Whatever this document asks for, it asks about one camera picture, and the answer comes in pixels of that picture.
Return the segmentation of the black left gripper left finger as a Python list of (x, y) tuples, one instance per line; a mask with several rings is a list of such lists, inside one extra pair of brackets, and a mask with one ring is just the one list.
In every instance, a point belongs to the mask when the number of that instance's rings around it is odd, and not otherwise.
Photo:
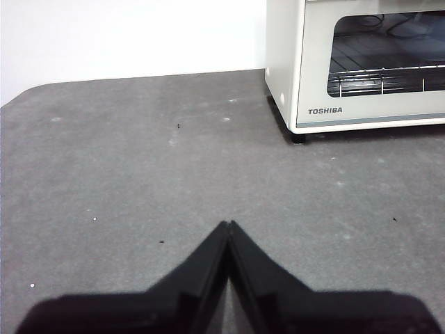
[(142, 292), (72, 294), (33, 306), (18, 333), (205, 333), (227, 282), (223, 221), (176, 268)]

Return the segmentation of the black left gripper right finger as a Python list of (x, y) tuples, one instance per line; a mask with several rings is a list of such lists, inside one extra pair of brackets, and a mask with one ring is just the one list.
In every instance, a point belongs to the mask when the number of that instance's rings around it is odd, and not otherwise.
[(391, 291), (315, 291), (229, 223), (230, 278), (257, 333), (436, 333), (418, 298)]

